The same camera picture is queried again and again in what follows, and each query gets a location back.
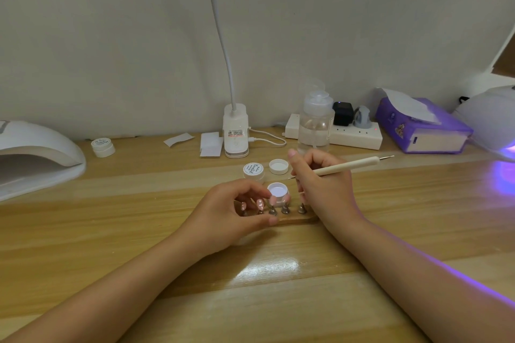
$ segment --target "wooden table surface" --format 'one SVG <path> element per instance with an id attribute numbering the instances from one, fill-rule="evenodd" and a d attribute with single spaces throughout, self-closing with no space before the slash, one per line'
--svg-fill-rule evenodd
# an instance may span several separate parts
<path id="1" fill-rule="evenodd" d="M 286 158 L 252 143 L 244 159 L 200 158 L 200 139 L 115 140 L 66 184 L 0 203 L 0 338 L 173 232 L 213 185 L 242 166 Z M 331 145 L 348 160 L 377 151 Z M 515 299 L 515 164 L 467 146 L 461 155 L 396 154 L 354 172 L 365 216 Z M 284 180 L 272 175 L 266 180 Z M 426 341 L 320 222 L 264 230 L 177 278 L 123 342 Z"/>

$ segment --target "power strip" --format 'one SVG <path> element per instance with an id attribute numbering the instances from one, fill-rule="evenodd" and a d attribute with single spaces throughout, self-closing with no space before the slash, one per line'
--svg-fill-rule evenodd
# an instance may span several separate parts
<path id="1" fill-rule="evenodd" d="M 299 138 L 300 115 L 292 114 L 286 124 L 283 136 L 287 139 Z M 381 148 L 383 135 L 377 122 L 372 122 L 370 129 L 360 129 L 354 125 L 338 126 L 332 125 L 329 133 L 329 143 L 336 145 L 355 146 L 368 150 Z"/>

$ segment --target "white cable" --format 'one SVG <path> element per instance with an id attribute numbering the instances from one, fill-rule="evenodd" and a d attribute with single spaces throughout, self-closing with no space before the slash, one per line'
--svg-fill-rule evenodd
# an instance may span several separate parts
<path id="1" fill-rule="evenodd" d="M 225 60 L 226 60 L 227 73 L 229 75 L 229 89 L 231 90 L 232 111 L 236 111 L 236 100 L 234 99 L 234 85 L 232 83 L 231 62 L 229 61 L 229 56 L 227 54 L 225 46 L 223 45 L 222 30 L 220 29 L 220 25 L 218 23 L 218 5 L 216 4 L 216 0 L 211 0 L 211 7 L 213 8 L 213 15 L 215 16 L 216 31 L 218 32 L 218 38 L 220 39 L 220 45 L 222 45 L 223 56 L 225 57 Z"/>
<path id="2" fill-rule="evenodd" d="M 269 136 L 271 136 L 271 137 L 273 137 L 275 139 L 281 140 L 283 143 L 282 144 L 278 144 L 278 143 L 270 141 L 270 140 L 257 139 L 255 137 L 249 137 L 249 142 L 253 142 L 253 141 L 266 141 L 266 142 L 269 142 L 270 144 L 277 145 L 277 146 L 285 146 L 286 145 L 286 140 L 285 139 L 282 139 L 280 137 L 274 136 L 272 133 L 263 132 L 263 131 L 256 131 L 256 130 L 254 130 L 252 128 L 249 128 L 249 130 L 252 131 L 252 132 L 256 132 L 256 133 L 263 133 L 263 134 L 269 135 Z"/>

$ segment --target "tissue box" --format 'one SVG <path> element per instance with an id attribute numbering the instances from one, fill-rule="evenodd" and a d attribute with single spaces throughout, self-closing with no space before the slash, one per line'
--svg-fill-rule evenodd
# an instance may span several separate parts
<path id="1" fill-rule="evenodd" d="M 388 97 L 381 99 L 377 108 L 378 124 L 405 153 L 461 153 L 473 130 L 429 99 L 415 99 L 426 105 L 440 124 L 429 124 L 398 112 Z"/>

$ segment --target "clear plastic bottle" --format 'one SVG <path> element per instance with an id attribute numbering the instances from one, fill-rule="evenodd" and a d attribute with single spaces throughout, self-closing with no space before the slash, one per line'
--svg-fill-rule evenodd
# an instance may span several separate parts
<path id="1" fill-rule="evenodd" d="M 310 148 L 327 151 L 333 120 L 333 99 L 329 94 L 323 90 L 308 93 L 300 112 L 299 153 L 304 155 Z"/>

